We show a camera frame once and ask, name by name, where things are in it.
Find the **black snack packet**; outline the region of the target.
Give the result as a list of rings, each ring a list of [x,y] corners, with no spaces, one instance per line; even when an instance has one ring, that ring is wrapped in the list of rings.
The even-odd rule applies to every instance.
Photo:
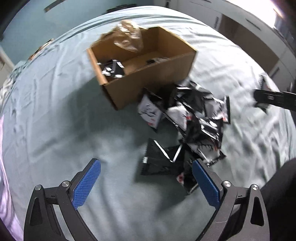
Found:
[[[178,176],[184,171],[184,158],[185,149],[182,144],[164,148],[149,138],[140,174]]]
[[[125,67],[122,65],[121,61],[111,59],[104,63],[98,62],[97,66],[106,77],[123,78],[125,76]]]

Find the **lilac duvet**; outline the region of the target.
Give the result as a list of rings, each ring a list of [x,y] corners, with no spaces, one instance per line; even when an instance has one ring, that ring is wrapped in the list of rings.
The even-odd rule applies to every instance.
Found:
[[[3,123],[1,117],[1,240],[23,240],[23,229],[16,216],[3,161]]]

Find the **white deer snack packet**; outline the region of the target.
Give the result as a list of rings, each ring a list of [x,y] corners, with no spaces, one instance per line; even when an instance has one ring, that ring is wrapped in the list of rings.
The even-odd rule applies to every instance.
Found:
[[[200,159],[208,167],[215,165],[226,157],[220,148],[210,140],[201,140],[188,144],[188,146],[194,153],[199,155]]]

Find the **white cabinet unit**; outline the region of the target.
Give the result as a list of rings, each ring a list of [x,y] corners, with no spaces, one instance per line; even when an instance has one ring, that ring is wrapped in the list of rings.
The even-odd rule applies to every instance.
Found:
[[[154,1],[217,30],[286,91],[295,81],[295,39],[272,1]]]

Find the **white snack packet near box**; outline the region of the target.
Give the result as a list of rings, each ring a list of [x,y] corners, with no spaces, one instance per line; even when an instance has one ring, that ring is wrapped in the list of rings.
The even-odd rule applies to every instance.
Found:
[[[151,128],[155,130],[158,128],[163,112],[150,100],[147,94],[143,95],[137,106],[137,112]]]

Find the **teal bed sheet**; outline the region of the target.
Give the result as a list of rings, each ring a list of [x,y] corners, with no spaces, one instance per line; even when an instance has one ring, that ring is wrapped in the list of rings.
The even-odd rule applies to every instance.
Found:
[[[187,195],[175,178],[142,176],[149,138],[176,144],[162,121],[153,131],[131,104],[116,111],[99,86],[87,49],[123,19],[163,27],[198,54],[189,77],[215,97],[230,97],[225,159],[213,166],[224,180],[263,186],[295,157],[295,124],[288,110],[253,106],[264,70],[240,47],[188,15],[142,6],[98,16],[72,28],[19,73],[3,107],[3,157],[12,213],[23,223],[34,187],[59,185],[92,159],[102,171],[79,208],[98,240],[195,240],[214,209],[200,190]]]

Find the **brown cardboard box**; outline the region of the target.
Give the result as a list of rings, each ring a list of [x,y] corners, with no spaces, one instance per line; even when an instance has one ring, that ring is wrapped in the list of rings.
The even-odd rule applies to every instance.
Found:
[[[162,86],[184,80],[197,55],[197,50],[188,42],[162,27],[140,31],[143,49],[137,53],[116,46],[113,34],[87,49],[97,81],[116,110],[139,100],[144,88],[155,92]],[[123,65],[122,78],[103,74],[99,63],[109,60],[118,60]]]

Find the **black box behind bed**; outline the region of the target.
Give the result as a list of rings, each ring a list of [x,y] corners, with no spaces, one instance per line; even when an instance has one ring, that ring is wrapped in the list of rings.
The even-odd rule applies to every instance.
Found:
[[[137,7],[137,4],[122,4],[122,5],[116,6],[114,8],[107,9],[105,13],[106,14],[112,13],[115,11],[120,11],[122,9],[128,9],[128,8],[134,8],[134,7]]]

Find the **black wall bracket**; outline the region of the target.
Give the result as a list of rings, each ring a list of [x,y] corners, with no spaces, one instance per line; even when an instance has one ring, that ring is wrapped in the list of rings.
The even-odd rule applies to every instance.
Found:
[[[51,9],[53,9],[54,7],[56,7],[57,5],[63,3],[65,0],[55,0],[53,1],[51,4],[49,4],[48,6],[46,6],[44,8],[44,12],[47,13],[48,11],[50,11]]]

